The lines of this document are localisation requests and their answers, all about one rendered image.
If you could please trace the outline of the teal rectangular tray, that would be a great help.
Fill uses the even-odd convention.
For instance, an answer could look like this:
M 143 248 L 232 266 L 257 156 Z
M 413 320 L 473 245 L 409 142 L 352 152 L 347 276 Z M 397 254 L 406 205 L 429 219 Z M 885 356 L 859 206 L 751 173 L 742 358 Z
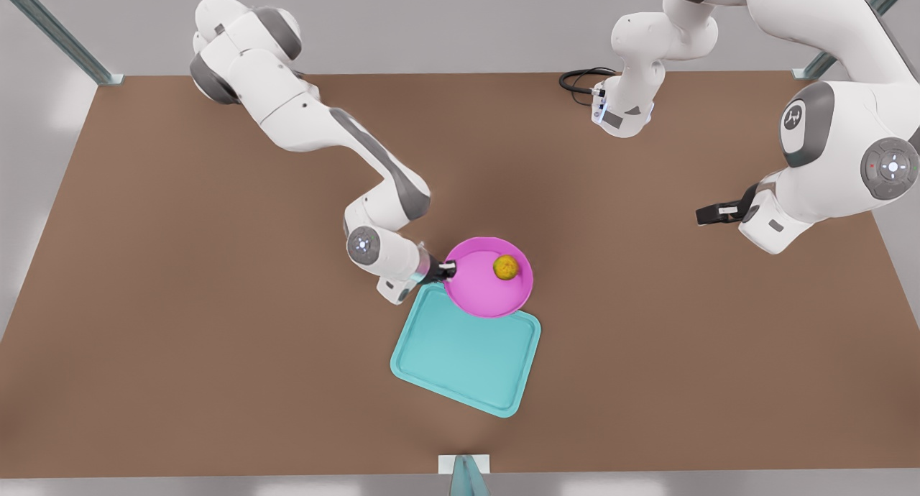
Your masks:
M 389 366 L 394 376 L 498 418 L 519 410 L 541 338 L 523 311 L 469 315 L 441 284 L 420 288 Z

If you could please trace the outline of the pink round plate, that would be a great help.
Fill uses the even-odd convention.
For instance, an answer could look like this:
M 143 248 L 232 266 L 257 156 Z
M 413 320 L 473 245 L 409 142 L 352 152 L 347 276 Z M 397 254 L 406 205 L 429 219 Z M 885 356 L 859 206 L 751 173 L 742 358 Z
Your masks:
M 516 276 L 510 280 L 502 280 L 495 273 L 494 263 L 502 256 L 512 257 L 518 265 Z M 446 281 L 446 292 L 470 315 L 486 318 L 512 315 L 531 296 L 531 264 L 510 242 L 493 236 L 473 237 L 457 244 L 447 260 L 456 264 L 456 273 Z

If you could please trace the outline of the silver frame post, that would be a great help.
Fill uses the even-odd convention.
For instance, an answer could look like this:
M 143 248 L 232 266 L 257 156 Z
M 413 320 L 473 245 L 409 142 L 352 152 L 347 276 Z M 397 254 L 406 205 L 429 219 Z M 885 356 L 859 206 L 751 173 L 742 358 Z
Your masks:
M 449 496 L 492 496 L 484 479 L 490 472 L 489 454 L 438 456 L 438 473 L 451 475 Z
M 10 0 L 53 44 L 98 86 L 120 86 L 124 75 L 111 73 L 40 0 Z
M 837 58 L 852 81 L 916 83 L 920 75 L 865 0 L 796 0 L 793 41 Z

